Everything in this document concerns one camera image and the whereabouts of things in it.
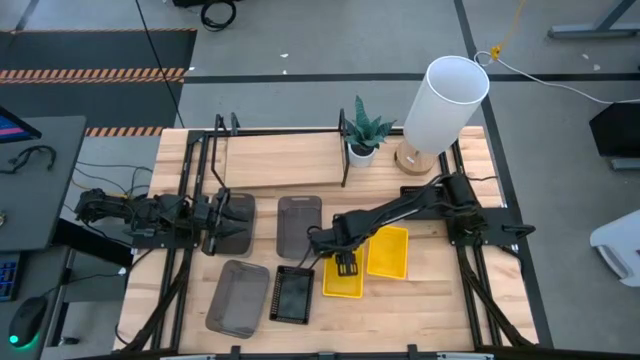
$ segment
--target black tray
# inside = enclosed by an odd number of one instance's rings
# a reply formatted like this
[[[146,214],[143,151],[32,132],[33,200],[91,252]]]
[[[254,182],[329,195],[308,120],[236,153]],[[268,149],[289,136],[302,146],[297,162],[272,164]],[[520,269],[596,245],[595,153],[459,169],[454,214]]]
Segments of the black tray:
[[[315,271],[278,266],[269,320],[307,325]]]

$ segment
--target wooden table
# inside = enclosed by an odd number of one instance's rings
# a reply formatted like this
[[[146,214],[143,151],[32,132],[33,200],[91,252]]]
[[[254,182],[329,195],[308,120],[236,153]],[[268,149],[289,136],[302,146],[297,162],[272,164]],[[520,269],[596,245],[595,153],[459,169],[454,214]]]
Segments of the wooden table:
[[[186,137],[186,130],[165,130],[162,133],[150,194],[177,193]],[[400,186],[423,185],[440,173],[438,165],[425,176],[414,177],[401,172],[393,161],[395,147],[400,141],[400,136],[389,137],[387,144],[382,144],[371,167],[351,168],[345,188],[324,185],[242,190],[255,195],[257,219],[252,254],[241,260],[265,266],[271,272],[271,284],[260,324],[253,337],[247,340],[212,332],[205,327],[206,313],[220,271],[231,257],[207,257],[197,251],[191,267],[180,353],[229,353],[232,345],[242,346],[243,353],[403,352],[407,344],[417,344],[420,351],[472,350],[456,251],[449,244],[443,221],[396,223],[408,228],[410,234],[406,280],[365,274],[364,296],[361,299],[325,297],[322,295],[323,262],[320,261],[315,267],[309,325],[290,325],[268,319],[276,267],[296,263],[281,259],[276,254],[278,199],[290,195],[320,196],[323,201],[323,226],[329,227],[334,213],[376,207],[398,197]],[[470,177],[494,175],[481,127],[466,127],[460,135],[460,147]],[[196,168],[197,154],[196,150],[192,169]],[[216,169],[222,177],[225,161],[226,140],[221,139]],[[195,175],[192,175],[188,194],[193,193],[194,182]],[[472,184],[484,207],[502,205],[495,179]],[[207,171],[204,194],[212,195],[217,189],[218,183],[213,174]],[[492,246],[485,246],[484,250],[495,301],[522,335],[536,342],[518,261]],[[131,274],[119,325],[124,339],[131,339],[135,335],[157,303],[165,256],[164,250],[154,251]],[[176,259],[174,274],[179,264],[180,254]],[[485,311],[479,300],[476,299],[476,303],[483,340],[489,344]],[[174,309],[170,308],[165,318],[163,347],[169,344],[173,313]],[[116,340],[114,347],[122,346]]]

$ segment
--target screen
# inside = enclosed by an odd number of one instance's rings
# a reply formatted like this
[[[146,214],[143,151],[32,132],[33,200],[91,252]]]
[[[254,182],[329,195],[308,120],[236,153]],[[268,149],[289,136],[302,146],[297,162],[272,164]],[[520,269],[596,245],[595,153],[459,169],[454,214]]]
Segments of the screen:
[[[31,134],[28,131],[14,124],[6,117],[0,115],[0,141],[9,139],[21,140],[29,138],[31,138]]]

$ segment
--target green leaves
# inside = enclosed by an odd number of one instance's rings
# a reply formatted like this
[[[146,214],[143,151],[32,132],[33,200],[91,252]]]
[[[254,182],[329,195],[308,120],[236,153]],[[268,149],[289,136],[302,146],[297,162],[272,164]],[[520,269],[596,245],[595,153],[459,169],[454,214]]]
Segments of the green leaves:
[[[380,148],[380,143],[384,142],[384,138],[391,133],[391,127],[396,122],[387,122],[380,124],[382,116],[378,116],[375,120],[369,120],[364,110],[364,103],[359,96],[356,96],[356,120],[347,121],[346,140],[351,145],[359,145],[364,148]]]
[[[364,103],[360,96],[356,95],[356,125],[360,126],[362,129],[367,129],[369,126],[369,117],[367,117],[367,113],[364,111]]]

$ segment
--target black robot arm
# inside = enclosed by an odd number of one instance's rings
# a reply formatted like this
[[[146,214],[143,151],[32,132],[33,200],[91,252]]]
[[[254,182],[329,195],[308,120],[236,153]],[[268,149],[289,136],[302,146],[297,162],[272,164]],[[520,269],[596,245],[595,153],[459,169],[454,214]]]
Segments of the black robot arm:
[[[372,210],[354,210],[333,217],[331,229],[309,231],[314,253],[322,257],[336,254],[340,276],[358,273],[353,251],[380,227],[423,210],[439,218],[455,218],[469,230],[481,230],[486,221],[478,214],[480,204],[469,179],[462,174],[443,175],[411,194],[403,195]]]

